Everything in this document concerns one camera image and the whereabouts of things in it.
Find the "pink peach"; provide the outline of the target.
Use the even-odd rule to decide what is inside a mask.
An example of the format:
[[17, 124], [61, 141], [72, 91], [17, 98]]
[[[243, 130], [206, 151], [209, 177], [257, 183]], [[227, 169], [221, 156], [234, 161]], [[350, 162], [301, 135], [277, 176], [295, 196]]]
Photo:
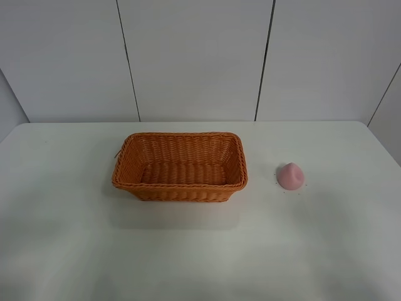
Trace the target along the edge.
[[305, 175], [301, 168], [290, 162], [279, 169], [276, 173], [278, 184], [285, 190], [294, 191], [305, 183]]

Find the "orange woven wicker basket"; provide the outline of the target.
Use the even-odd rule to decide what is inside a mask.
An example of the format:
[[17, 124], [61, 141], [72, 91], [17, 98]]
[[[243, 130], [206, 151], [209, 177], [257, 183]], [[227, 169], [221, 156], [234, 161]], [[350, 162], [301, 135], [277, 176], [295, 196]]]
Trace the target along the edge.
[[112, 184], [142, 201], [224, 202], [247, 184], [242, 142], [230, 132], [132, 134]]

